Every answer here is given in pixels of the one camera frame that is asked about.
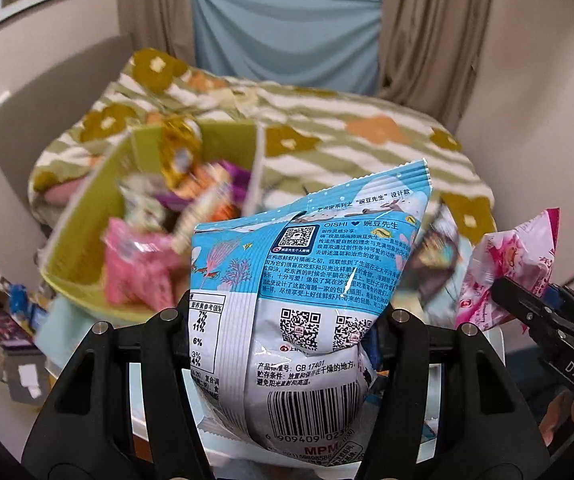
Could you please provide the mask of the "right hand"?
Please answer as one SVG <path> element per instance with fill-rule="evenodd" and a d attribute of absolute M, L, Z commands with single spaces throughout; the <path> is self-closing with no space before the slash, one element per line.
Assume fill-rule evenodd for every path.
<path fill-rule="evenodd" d="M 565 389 L 550 402 L 539 430 L 546 446 L 550 446 L 555 433 L 570 420 L 574 424 L 574 393 Z"/>

